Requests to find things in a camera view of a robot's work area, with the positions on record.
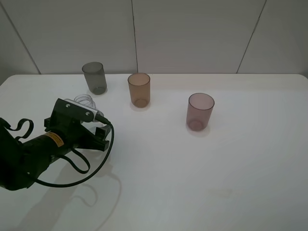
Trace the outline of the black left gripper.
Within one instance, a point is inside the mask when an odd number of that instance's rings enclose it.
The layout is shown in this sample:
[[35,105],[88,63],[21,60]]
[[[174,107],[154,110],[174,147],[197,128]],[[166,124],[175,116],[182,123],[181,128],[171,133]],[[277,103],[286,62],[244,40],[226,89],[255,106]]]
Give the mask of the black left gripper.
[[96,116],[102,127],[89,129],[69,112],[65,101],[57,99],[51,116],[44,119],[45,133],[23,143],[23,151],[34,157],[58,159],[69,152],[80,154],[77,149],[104,152],[110,147],[106,140],[111,132],[110,121],[103,114]]

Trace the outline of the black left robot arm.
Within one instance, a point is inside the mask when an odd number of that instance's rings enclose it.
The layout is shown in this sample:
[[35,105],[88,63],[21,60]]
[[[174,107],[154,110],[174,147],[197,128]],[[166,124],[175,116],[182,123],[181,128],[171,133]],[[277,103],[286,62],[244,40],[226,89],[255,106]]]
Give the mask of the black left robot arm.
[[[0,185],[10,191],[29,188],[34,183],[53,188],[82,184],[103,167],[114,143],[114,126],[103,113],[70,99],[57,99],[51,116],[44,120],[46,132],[22,143],[21,139],[31,135],[34,122],[23,118],[15,128],[15,131],[21,130],[26,122],[29,123],[26,133],[13,137],[11,125],[4,119],[0,120]],[[103,151],[106,155],[96,170],[76,182],[55,184],[39,180],[41,173],[58,159],[66,160],[78,173],[87,174],[88,169],[80,169],[67,157],[69,152],[73,152],[90,167],[90,162],[79,149]]]

